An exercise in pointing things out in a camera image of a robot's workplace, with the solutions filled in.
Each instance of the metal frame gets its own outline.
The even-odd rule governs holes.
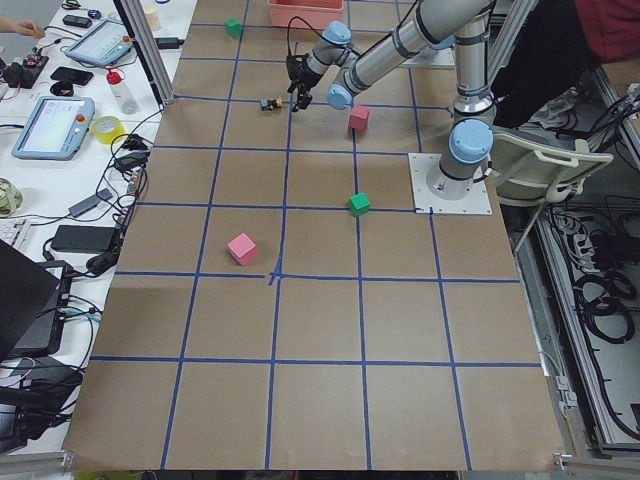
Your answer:
[[[171,79],[164,67],[160,50],[144,16],[140,0],[114,0],[113,4],[138,53],[147,80],[158,105],[170,105],[175,98]]]
[[[567,283],[567,274],[565,266],[561,258],[561,254],[556,246],[551,227],[546,220],[536,223],[538,237],[542,249],[544,251],[545,264],[549,270],[549,276],[553,284],[553,293],[555,294],[563,323],[569,336],[570,346],[573,357],[578,366],[578,373],[582,380],[582,384],[586,390],[586,397],[589,409],[595,420],[594,434],[598,447],[603,451],[627,451],[637,452],[640,449],[638,443],[617,442],[615,439],[615,430],[617,427],[612,424],[609,414],[604,406],[602,399],[598,377],[591,365],[588,345],[584,340],[580,319],[576,316],[573,302],[573,291]]]
[[[640,463],[621,462],[616,459],[601,460],[573,458],[571,455],[555,456],[555,463],[561,470],[578,474],[606,474],[607,478],[637,480],[640,478]]]
[[[73,452],[30,453],[0,456],[0,475],[24,472],[66,472],[71,467]]]
[[[498,74],[500,67],[510,55],[511,47],[515,42],[518,32],[524,25],[531,9],[538,0],[515,0],[511,4],[507,18],[500,29],[498,38],[489,52],[489,67],[487,69],[487,83],[491,85]]]
[[[595,80],[598,91],[600,92],[602,100],[607,107],[611,106],[613,102],[620,98],[618,92],[616,92],[611,85],[604,68],[596,68],[593,72],[593,79]],[[620,130],[625,143],[629,147],[629,151],[633,154],[633,160],[636,166],[640,168],[640,134],[638,133],[638,130],[628,118],[625,118]]]

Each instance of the red shirt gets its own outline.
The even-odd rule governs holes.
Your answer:
[[[589,48],[601,62],[640,55],[640,0],[575,0]]]

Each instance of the red cube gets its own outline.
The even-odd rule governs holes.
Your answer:
[[[351,115],[349,115],[349,128],[355,128],[356,130],[364,130],[367,128],[369,122],[369,114],[371,109],[364,105],[354,105],[351,109]]]

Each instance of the laptop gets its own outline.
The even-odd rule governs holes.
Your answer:
[[[0,361],[50,305],[60,279],[0,241]]]
[[[56,307],[66,307],[69,303],[71,278],[67,274],[73,268],[62,260],[39,262],[38,265],[58,279],[58,288],[45,304],[43,309],[45,313],[36,318],[18,340],[18,343],[9,354],[10,357],[44,357],[56,353],[60,349],[64,316]]]

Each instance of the smartphone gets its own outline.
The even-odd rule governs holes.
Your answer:
[[[93,22],[88,17],[78,17],[77,15],[65,15],[62,23],[70,27],[89,28]]]
[[[69,67],[58,67],[51,74],[51,80],[68,80],[75,85],[86,85],[92,78],[91,72]]]

